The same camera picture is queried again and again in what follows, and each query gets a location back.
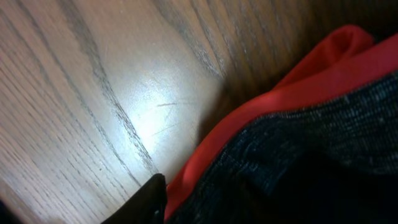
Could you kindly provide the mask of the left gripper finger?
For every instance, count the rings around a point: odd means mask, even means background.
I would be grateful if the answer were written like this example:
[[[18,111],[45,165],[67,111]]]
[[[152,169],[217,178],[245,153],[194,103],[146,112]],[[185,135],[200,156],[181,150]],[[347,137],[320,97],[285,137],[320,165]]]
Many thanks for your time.
[[[166,186],[164,175],[153,175],[102,224],[164,224]]]

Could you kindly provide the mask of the black leggings red waistband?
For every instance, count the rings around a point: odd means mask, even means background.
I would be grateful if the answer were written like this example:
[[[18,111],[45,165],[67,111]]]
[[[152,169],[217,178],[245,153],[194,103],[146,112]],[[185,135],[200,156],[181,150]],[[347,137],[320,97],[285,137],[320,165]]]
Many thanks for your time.
[[[396,223],[397,36],[323,39],[202,141],[166,223]]]

